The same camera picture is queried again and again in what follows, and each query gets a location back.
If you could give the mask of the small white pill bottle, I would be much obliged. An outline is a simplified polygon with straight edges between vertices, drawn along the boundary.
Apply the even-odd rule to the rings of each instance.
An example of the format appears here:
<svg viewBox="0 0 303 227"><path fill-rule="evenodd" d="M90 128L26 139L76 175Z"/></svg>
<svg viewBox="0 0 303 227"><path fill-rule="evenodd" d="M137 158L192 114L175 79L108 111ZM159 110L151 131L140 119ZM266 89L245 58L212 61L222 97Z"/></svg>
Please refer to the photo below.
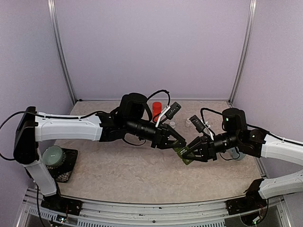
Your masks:
<svg viewBox="0 0 303 227"><path fill-rule="evenodd" d="M169 125L174 129L176 127L176 123L175 122L170 122Z"/></svg>

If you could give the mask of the green pill organizer box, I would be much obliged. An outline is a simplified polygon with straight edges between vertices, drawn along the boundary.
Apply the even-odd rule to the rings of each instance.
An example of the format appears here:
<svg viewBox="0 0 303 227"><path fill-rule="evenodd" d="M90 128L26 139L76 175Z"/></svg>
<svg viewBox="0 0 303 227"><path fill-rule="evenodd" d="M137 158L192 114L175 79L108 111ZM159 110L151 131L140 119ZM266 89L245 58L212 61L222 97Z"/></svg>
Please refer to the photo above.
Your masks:
<svg viewBox="0 0 303 227"><path fill-rule="evenodd" d="M186 153L189 150L188 146L185 146L183 148L173 148L173 150L176 152L176 154L178 155L179 158L181 158L181 160L183 161L183 163L185 165L189 165L193 162L192 159L185 159L183 158L183 154Z"/></svg>

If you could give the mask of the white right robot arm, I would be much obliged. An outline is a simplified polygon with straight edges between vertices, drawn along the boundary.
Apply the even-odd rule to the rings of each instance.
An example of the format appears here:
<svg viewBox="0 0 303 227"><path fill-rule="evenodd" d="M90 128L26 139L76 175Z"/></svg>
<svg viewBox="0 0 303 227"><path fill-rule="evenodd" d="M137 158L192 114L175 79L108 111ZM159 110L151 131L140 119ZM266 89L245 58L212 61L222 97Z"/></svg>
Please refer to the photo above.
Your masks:
<svg viewBox="0 0 303 227"><path fill-rule="evenodd" d="M247 124L245 112L237 108L225 109L220 115L223 117L224 133L204 134L195 138L182 153L183 159L207 162L210 159L216 160L218 153L234 148L257 158L274 158L297 165L303 164L302 142L287 140L263 128ZM302 190L302 171L273 179L260 178L254 180L246 190L242 206L252 210L261 200Z"/></svg>

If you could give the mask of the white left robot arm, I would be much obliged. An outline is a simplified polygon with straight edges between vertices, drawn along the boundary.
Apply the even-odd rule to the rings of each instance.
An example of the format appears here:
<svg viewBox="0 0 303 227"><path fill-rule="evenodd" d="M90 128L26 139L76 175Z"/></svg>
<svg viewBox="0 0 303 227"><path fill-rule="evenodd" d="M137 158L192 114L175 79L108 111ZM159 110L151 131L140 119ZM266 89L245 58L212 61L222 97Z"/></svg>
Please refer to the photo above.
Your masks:
<svg viewBox="0 0 303 227"><path fill-rule="evenodd" d="M109 113L95 111L87 115L55 115L37 112L34 106L22 111L15 134L13 157L23 165L48 203L56 210L66 199L42 162L38 143L46 140L90 140L112 142L126 134L151 142L152 148L181 148L186 140L166 123L152 122L148 98L139 93L124 95L120 105Z"/></svg>

